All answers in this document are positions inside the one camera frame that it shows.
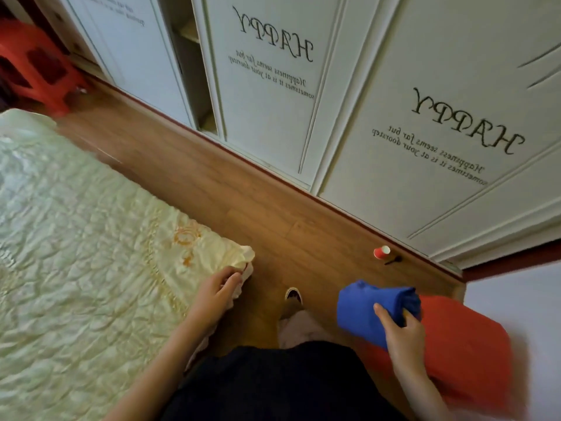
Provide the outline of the white wardrobe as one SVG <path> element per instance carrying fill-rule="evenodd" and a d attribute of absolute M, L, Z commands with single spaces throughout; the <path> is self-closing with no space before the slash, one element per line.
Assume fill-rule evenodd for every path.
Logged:
<path fill-rule="evenodd" d="M 561 0 L 60 0 L 103 78 L 435 262 L 561 240 Z"/>

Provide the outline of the cream quilted bedspread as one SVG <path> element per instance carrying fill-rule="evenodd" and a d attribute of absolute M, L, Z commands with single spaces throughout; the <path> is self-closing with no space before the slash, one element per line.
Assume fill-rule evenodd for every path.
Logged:
<path fill-rule="evenodd" d="M 200 284 L 255 253 L 60 135 L 0 114 L 0 421 L 101 421 Z"/>

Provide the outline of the person's left hand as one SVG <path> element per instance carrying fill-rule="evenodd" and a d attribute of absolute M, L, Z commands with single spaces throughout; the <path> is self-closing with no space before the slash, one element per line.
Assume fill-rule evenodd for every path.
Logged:
<path fill-rule="evenodd" d="M 201 284 L 187 312 L 187 323 L 200 337 L 205 336 L 226 312 L 226 310 L 215 310 L 212 306 L 213 278 L 219 271 Z"/>

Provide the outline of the person's black top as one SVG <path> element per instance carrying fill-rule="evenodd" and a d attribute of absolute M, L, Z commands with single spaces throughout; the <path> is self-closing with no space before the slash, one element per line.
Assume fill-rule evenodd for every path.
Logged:
<path fill-rule="evenodd" d="M 186 375 L 159 421 L 408 421 L 349 347 L 237 347 Z"/>

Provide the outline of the person's right hand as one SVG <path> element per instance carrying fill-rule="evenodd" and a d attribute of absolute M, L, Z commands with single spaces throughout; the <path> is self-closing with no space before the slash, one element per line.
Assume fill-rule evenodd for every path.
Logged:
<path fill-rule="evenodd" d="M 396 325 L 395 331 L 385 331 L 393 371 L 425 368 L 424 326 L 406 309 L 403 309 L 403 317 L 405 326 Z"/>

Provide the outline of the red plastic stool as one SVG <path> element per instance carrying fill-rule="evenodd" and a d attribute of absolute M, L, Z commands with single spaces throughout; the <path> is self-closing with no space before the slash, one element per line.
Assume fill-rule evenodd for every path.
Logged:
<path fill-rule="evenodd" d="M 39 27 L 0 19 L 0 80 L 21 98 L 43 104 L 53 116 L 70 112 L 67 95 L 90 85 Z"/>

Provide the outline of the blue cloth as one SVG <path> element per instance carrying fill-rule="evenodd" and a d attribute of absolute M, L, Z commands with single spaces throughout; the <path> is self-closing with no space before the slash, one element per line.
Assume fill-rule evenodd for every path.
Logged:
<path fill-rule="evenodd" d="M 417 320 L 423 318 L 421 299 L 414 287 L 379 288 L 363 280 L 340 290 L 337 303 L 337 325 L 368 343 L 388 350 L 384 327 L 375 314 L 381 305 L 399 327 L 406 326 L 403 311 Z"/>

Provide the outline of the person's pink trouser leg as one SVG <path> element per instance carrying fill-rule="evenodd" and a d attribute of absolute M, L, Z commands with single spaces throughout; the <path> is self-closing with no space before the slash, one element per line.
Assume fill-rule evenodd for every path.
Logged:
<path fill-rule="evenodd" d="M 325 341 L 340 344 L 307 309 L 290 306 L 284 310 L 277 322 L 278 348 L 286 350 L 306 342 Z"/>

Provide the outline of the person's left forearm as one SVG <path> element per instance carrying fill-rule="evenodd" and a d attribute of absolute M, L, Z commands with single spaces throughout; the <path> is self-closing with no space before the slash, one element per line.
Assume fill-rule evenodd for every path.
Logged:
<path fill-rule="evenodd" d="M 177 389 L 187 363 L 215 325 L 184 320 L 103 421 L 155 421 Z"/>

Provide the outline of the person's right forearm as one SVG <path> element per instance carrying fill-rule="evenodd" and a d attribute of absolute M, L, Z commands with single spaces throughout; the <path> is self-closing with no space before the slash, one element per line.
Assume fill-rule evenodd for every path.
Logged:
<path fill-rule="evenodd" d="M 450 409 L 424 367 L 394 371 L 407 400 L 420 421 L 454 421 Z"/>

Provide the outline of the white lettered wardrobe door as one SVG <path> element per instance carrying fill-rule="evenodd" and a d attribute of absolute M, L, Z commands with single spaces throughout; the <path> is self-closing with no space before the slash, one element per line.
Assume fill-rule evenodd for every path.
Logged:
<path fill-rule="evenodd" d="M 61 0 L 117 88 L 185 126 L 193 111 L 159 0 Z"/>
<path fill-rule="evenodd" d="M 309 188 L 312 128 L 345 0 L 193 0 L 225 142 Z"/>
<path fill-rule="evenodd" d="M 434 261 L 561 214 L 561 0 L 403 0 L 319 196 Z"/>

